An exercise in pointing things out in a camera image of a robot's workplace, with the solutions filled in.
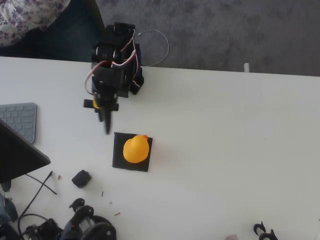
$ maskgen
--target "rubber duck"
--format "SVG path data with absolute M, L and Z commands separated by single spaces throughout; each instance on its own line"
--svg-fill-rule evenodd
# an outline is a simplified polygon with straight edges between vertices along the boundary
M 137 164 L 148 157 L 148 136 L 137 135 L 127 140 L 123 146 L 123 156 L 129 163 Z

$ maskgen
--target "black cable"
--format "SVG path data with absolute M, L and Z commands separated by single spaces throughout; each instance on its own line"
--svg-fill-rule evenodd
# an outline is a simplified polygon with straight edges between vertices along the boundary
M 40 226 L 37 226 L 37 227 L 33 227 L 33 228 L 31 228 L 31 229 L 29 229 L 29 230 L 26 230 L 26 231 L 24 231 L 23 233 L 21 233 L 20 220 L 21 220 L 22 218 L 24 218 L 24 217 L 27 217 L 27 216 L 36 216 L 36 217 L 39 217 L 39 218 L 44 219 L 45 221 L 49 221 L 49 220 L 48 220 L 47 218 L 45 218 L 44 216 L 41 216 L 41 215 L 35 214 L 35 213 L 27 213 L 27 214 L 21 216 L 21 217 L 18 219 L 18 231 L 19 231 L 20 239 L 21 239 L 21 240 L 24 239 L 24 235 L 25 235 L 25 234 L 31 232 L 32 230 L 41 228 Z
M 32 178 L 32 179 L 34 179 L 34 180 L 36 180 L 37 182 L 39 182 L 39 183 L 43 183 L 42 181 L 40 181 L 40 180 L 38 180 L 38 179 L 36 179 L 35 177 L 33 177 L 33 176 L 30 176 L 29 174 L 26 174 L 28 177 L 30 177 L 30 178 Z M 51 192 L 53 192 L 55 195 L 58 195 L 55 191 L 53 191 L 50 187 L 48 187 L 47 185 L 45 185 L 45 184 L 43 184 L 47 189 L 49 189 Z
M 45 182 L 51 177 L 53 171 L 51 171 L 49 173 L 49 175 L 46 177 L 46 179 L 43 181 L 43 183 L 41 184 L 41 187 L 39 188 L 38 192 L 35 194 L 35 196 L 33 197 L 33 199 L 31 200 L 31 202 L 28 204 L 28 206 L 26 206 L 26 208 L 24 209 L 24 211 L 21 213 L 20 217 L 18 218 L 18 231 L 20 234 L 20 237 L 23 239 L 23 235 L 20 229 L 20 220 L 25 217 L 25 216 L 36 216 L 33 215 L 33 213 L 29 213 L 29 214 L 25 214 L 26 211 L 29 209 L 30 205 L 34 202 L 34 200 L 36 199 L 36 197 L 38 196 L 39 192 L 41 191 L 42 187 L 44 186 Z

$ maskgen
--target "gray keyboard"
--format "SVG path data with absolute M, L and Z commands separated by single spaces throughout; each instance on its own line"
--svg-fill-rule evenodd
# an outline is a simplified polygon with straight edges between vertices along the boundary
M 0 105 L 0 119 L 33 143 L 36 133 L 37 105 L 33 102 Z

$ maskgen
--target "gray carpet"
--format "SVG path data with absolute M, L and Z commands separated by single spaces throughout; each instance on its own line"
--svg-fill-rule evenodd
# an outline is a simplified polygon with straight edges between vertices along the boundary
M 104 24 L 162 31 L 158 67 L 320 76 L 319 0 L 97 0 Z M 167 42 L 137 36 L 142 63 Z

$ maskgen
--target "black square base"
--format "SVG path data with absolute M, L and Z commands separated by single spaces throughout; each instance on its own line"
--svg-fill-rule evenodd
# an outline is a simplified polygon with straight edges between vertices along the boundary
M 151 137 L 148 137 L 149 154 L 145 160 L 138 163 L 131 163 L 131 162 L 128 162 L 124 157 L 124 145 L 126 141 L 134 138 L 136 135 L 137 134 L 121 133 L 121 132 L 114 133 L 112 167 L 117 169 L 127 169 L 127 170 L 133 170 L 133 171 L 148 172 L 151 146 L 152 146 L 152 140 L 153 140 Z

